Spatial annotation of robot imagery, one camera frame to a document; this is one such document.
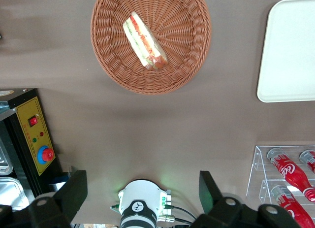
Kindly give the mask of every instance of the text logo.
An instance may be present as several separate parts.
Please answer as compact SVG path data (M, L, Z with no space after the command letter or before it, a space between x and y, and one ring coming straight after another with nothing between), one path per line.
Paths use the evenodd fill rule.
M288 164L284 168L281 169L280 173L282 176L285 178L285 176L289 173L292 174L295 171L295 165L293 164Z

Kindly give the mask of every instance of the coca-cola bottle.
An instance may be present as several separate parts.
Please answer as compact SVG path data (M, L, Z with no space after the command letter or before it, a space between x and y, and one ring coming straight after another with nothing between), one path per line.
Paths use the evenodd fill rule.
M267 158L290 185L301 191L309 201L315 202L315 189L310 185L306 174L281 148L271 149Z
M300 161L304 163L313 173L315 173L315 151L306 150L300 154Z
M275 198L280 207L283 207L291 216L296 220L296 222L302 228L315 228L315 225L309 216L309 214L304 210L304 208L295 199L290 190L283 185L274 187L271 190L271 195Z

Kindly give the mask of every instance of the sandwich wrapper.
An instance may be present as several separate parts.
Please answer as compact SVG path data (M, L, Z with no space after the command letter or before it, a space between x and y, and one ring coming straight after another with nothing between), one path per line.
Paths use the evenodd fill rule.
M162 69L168 64L162 47L136 12L132 12L123 23L123 28L132 49L146 69Z

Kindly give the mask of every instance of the acrylic bottle rack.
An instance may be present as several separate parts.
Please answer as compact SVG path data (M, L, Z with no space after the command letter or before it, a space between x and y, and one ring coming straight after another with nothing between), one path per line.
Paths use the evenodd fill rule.
M312 146L256 146L252 162L252 170L248 183L246 198L248 206L257 210L261 204L277 204L271 190L277 185L285 185L293 193L296 200L304 207L308 214L315 219L315 204L308 201L295 187L288 184L272 163L267 159L267 153L273 148L280 147L290 159L294 161L307 175L310 184L315 187L315 174L300 162L300 154Z

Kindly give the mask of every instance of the wicker basket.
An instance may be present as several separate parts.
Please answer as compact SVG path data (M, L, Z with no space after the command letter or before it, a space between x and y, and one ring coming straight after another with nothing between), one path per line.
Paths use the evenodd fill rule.
M135 11L169 60L160 70L145 69L123 30ZM106 73L126 89L147 95L176 90L193 78L210 47L211 22L204 0L97 0L91 38Z

